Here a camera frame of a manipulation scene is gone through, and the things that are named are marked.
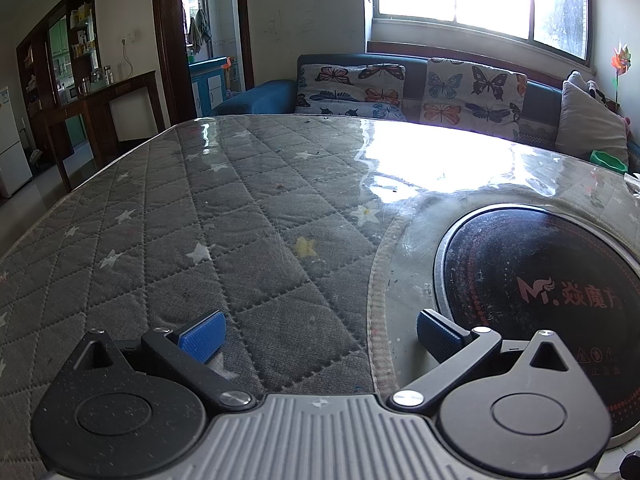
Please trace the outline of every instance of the ribbed metal plate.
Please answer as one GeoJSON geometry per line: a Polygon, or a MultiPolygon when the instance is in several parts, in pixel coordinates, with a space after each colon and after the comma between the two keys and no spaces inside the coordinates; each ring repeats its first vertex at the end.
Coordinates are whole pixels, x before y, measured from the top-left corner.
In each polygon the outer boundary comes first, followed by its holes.
{"type": "Polygon", "coordinates": [[[148,480],[491,478],[450,456],[423,418],[390,412],[372,395],[270,395],[250,412],[219,416],[194,452],[148,480]]]}

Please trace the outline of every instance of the electrical outlet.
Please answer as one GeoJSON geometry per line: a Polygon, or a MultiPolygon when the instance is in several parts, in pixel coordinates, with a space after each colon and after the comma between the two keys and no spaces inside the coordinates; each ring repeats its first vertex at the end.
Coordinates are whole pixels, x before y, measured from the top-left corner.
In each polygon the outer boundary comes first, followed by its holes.
{"type": "Polygon", "coordinates": [[[136,31],[135,30],[131,30],[129,32],[124,33],[121,36],[120,41],[124,42],[126,44],[135,42],[136,41],[136,31]]]}

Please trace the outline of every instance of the blue gripper pad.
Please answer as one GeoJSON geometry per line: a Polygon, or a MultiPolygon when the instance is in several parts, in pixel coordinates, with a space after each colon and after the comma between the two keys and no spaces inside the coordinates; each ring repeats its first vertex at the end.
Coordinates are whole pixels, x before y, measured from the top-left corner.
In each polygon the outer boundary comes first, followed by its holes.
{"type": "Polygon", "coordinates": [[[225,316],[219,310],[183,326],[171,340],[191,357],[205,363],[222,346],[226,337],[225,316]]]}
{"type": "Polygon", "coordinates": [[[466,345],[463,335],[456,333],[424,310],[418,314],[416,329],[420,344],[439,363],[446,361],[466,345]]]}

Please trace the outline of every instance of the white refrigerator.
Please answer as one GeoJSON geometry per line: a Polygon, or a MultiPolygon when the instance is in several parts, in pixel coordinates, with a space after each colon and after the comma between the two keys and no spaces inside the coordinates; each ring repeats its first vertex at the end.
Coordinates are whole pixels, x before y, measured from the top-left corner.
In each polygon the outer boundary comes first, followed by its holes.
{"type": "Polygon", "coordinates": [[[27,182],[31,168],[15,127],[8,88],[0,89],[0,194],[9,198],[27,182]]]}

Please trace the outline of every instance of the silver bolt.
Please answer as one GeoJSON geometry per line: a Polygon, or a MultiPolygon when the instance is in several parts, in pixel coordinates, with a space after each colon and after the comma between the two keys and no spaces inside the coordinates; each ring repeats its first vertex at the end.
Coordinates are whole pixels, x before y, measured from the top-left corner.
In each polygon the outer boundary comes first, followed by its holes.
{"type": "Polygon", "coordinates": [[[240,406],[246,406],[251,402],[251,395],[247,392],[239,392],[237,390],[224,392],[223,394],[220,394],[220,402],[225,406],[239,408],[240,406]]]}
{"type": "Polygon", "coordinates": [[[424,395],[415,390],[400,390],[391,397],[399,406],[414,407],[424,402],[424,395]]]}

